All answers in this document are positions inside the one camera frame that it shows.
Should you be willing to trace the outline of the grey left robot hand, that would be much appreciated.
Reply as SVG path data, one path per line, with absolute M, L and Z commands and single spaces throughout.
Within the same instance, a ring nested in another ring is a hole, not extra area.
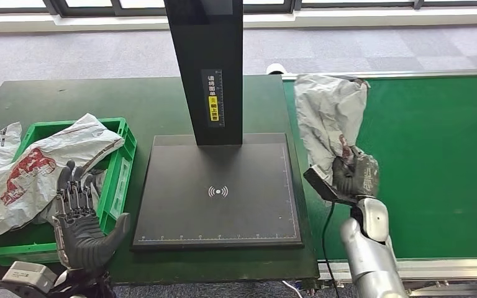
M 60 263 L 69 270 L 103 268 L 129 234 L 131 215 L 122 213 L 108 234 L 94 208 L 91 174 L 68 160 L 57 179 L 52 215 Z

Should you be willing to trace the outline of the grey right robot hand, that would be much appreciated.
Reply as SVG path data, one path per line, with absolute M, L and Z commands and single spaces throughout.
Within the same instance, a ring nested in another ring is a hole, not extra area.
M 379 189 L 379 164 L 356 146 L 351 158 L 336 157 L 332 164 L 333 184 L 345 196 L 376 197 Z

